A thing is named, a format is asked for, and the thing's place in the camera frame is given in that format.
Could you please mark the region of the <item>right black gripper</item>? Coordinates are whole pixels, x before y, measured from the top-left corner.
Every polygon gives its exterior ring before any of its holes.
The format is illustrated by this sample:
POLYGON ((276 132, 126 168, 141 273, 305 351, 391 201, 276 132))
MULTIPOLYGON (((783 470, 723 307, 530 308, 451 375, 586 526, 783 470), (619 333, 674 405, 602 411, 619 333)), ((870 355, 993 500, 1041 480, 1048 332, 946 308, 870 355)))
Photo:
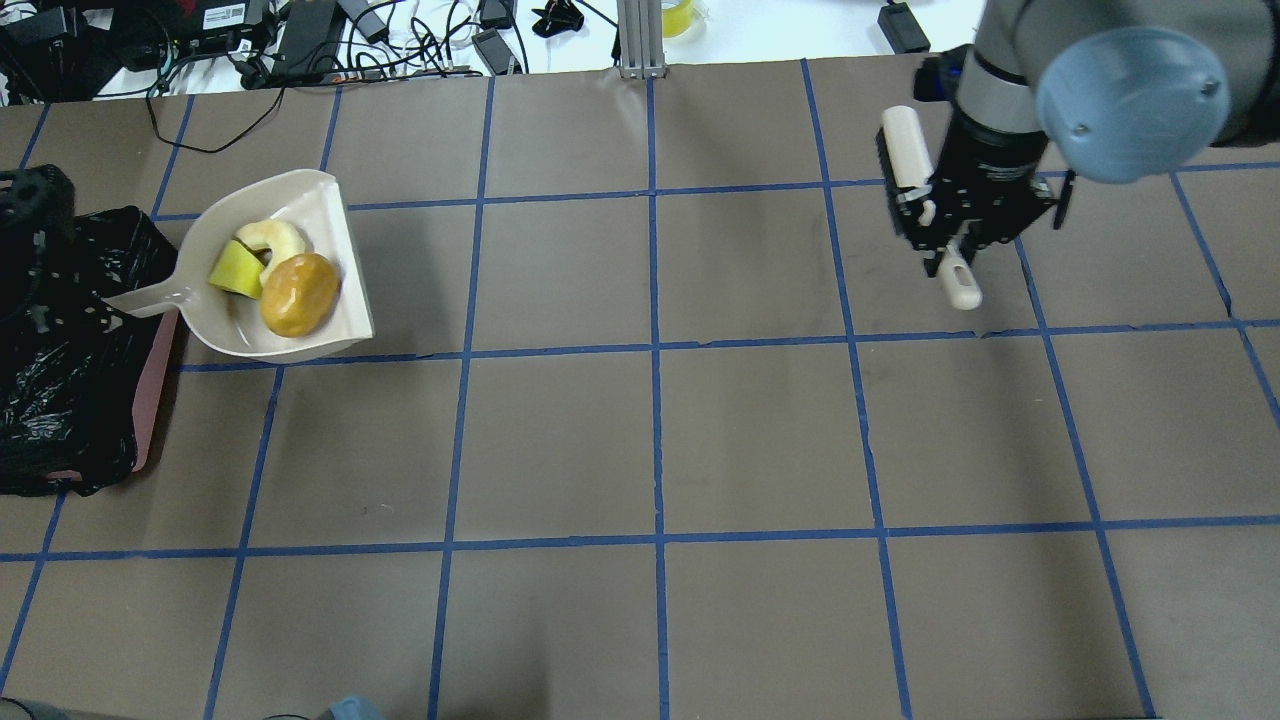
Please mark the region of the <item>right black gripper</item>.
POLYGON ((993 243, 1010 243, 1046 213, 1060 228, 1076 183, 1076 173, 1065 170, 1060 190, 1052 190, 1039 174, 1041 155, 1048 145, 1044 133, 1004 133, 956 113, 943 138, 934 165, 933 182, 941 188, 941 209, 950 229, 966 223, 960 247, 973 264, 977 254, 993 243))

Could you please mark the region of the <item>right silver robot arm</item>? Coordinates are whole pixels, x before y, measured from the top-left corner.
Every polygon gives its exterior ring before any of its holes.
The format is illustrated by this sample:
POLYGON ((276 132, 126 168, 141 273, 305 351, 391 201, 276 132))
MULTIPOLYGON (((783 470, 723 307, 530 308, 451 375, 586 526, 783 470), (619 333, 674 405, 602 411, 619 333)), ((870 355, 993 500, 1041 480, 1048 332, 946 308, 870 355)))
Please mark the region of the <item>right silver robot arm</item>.
POLYGON ((988 1, 970 44, 914 74, 916 101, 951 110, 938 156, 913 109, 882 115, 896 233, 946 277, 1046 214, 1060 227, 1076 179, 1276 142, 1277 33, 1275 1, 988 1))

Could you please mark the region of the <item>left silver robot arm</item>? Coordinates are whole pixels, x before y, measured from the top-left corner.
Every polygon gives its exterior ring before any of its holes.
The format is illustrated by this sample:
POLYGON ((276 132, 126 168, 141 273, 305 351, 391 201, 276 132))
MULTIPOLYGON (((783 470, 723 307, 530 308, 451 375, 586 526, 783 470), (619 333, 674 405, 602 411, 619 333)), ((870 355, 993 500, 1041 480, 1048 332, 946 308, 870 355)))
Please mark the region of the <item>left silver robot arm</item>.
POLYGON ((310 716, 302 714, 271 714, 265 719, 335 719, 335 720, 383 720, 388 716, 369 698, 362 694, 348 694, 330 705, 319 714, 310 716))

